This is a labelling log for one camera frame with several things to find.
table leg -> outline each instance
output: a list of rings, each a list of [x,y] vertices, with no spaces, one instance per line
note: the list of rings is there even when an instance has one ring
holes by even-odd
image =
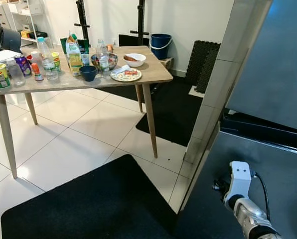
[[[14,179],[16,179],[17,167],[15,164],[15,155],[14,155],[11,127],[10,127],[9,115],[8,115],[8,110],[7,110],[7,105],[5,102],[4,95],[0,95],[0,125],[1,125],[3,140],[5,144],[5,149],[7,151],[7,155],[10,163],[12,176]]]
[[[142,113],[143,109],[142,109],[142,96],[141,96],[142,89],[141,89],[141,85],[135,85],[135,89],[137,91],[137,97],[138,97],[140,112]]]
[[[154,116],[153,116],[152,100],[150,97],[149,84],[143,84],[143,94],[145,99],[145,107],[147,110],[148,128],[150,133],[150,139],[152,141],[154,158],[157,158],[155,125],[154,125]]]
[[[35,115],[34,104],[33,104],[31,93],[24,93],[24,96],[25,96],[25,100],[27,101],[27,104],[29,106],[33,122],[34,122],[34,124],[38,124],[37,116]]]

white wall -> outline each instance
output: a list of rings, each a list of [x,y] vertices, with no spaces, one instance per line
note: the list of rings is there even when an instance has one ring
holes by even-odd
[[[82,38],[75,27],[79,15],[75,0],[41,0],[43,20],[49,25],[53,42],[60,44],[69,30]],[[90,43],[97,39],[118,41],[119,34],[137,30],[138,0],[84,0]],[[145,31],[173,36],[169,56],[175,58],[174,69],[185,72],[195,40],[221,42],[234,0],[146,0]]]

white tile floor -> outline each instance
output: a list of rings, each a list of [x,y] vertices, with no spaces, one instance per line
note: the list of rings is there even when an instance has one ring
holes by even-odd
[[[19,178],[10,174],[0,129],[0,217],[127,153],[178,212],[189,183],[190,164],[182,161],[185,147],[157,138],[159,158],[154,159],[149,134],[135,128],[143,115],[137,102],[95,89],[32,97],[38,125],[24,95],[7,97]]]

black rug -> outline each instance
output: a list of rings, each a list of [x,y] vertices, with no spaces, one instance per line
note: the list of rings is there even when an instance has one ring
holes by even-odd
[[[118,87],[103,87],[97,88],[98,90],[108,92],[117,96],[122,96],[130,100],[138,101],[135,86],[118,86]]]
[[[130,155],[7,210],[3,239],[170,239],[176,214]]]
[[[174,77],[157,88],[152,102],[156,135],[185,147],[202,103],[202,98],[188,94],[191,87],[183,78]],[[149,133],[146,114],[136,128]]]

decorated plate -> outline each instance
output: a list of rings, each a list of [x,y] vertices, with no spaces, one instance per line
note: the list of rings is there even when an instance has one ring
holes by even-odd
[[[130,68],[130,71],[137,71],[136,75],[127,75],[125,74],[125,72],[120,72],[120,73],[113,73],[111,72],[111,77],[116,80],[116,81],[121,81],[121,82],[130,82],[130,81],[136,81],[139,78],[142,77],[142,72],[134,69],[134,68]]]

